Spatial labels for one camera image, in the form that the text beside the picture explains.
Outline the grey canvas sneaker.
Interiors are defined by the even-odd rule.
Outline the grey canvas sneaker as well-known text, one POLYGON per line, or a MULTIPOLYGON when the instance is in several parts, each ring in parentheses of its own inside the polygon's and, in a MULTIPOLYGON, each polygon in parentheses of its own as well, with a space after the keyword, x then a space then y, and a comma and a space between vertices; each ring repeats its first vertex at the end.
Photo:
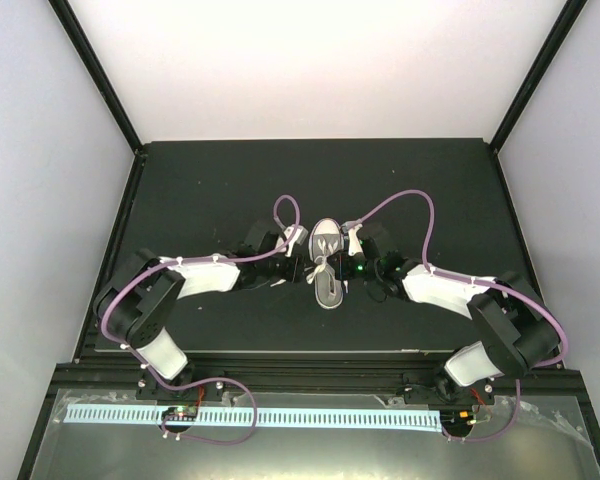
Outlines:
POLYGON ((307 282, 314 285, 316 301, 326 310, 336 309, 344 298, 342 282, 328 263, 328 258, 339 252, 343 245, 339 224, 331 218, 318 221, 309 237, 308 251, 314 267, 307 275, 307 282))

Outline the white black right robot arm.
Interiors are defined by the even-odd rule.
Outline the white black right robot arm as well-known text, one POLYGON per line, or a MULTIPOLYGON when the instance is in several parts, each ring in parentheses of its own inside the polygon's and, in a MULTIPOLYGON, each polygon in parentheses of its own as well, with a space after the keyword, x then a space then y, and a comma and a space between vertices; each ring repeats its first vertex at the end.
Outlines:
POLYGON ((431 305, 472 321, 478 340, 456 350, 433 374, 433 389, 444 403, 456 403, 475 383, 490 378, 520 379, 535 367, 562 361, 551 357, 566 345, 566 334, 517 274, 471 277, 405 258, 382 255, 363 240, 355 251, 333 253, 327 264, 338 280, 362 279, 384 296, 431 305))

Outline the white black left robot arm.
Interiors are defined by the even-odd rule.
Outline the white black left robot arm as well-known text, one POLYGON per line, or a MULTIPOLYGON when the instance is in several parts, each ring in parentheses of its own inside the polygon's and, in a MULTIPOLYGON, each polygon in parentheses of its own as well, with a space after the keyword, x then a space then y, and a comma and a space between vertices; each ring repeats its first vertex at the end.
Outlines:
POLYGON ((201 294, 254 289, 302 279, 304 258, 293 251, 306 228, 275 223, 253 225, 245 241, 227 254, 189 259, 135 252, 93 302, 103 335, 136 352, 155 371, 159 386, 173 399, 187 397, 195 376, 188 359, 167 330, 178 301, 201 294))

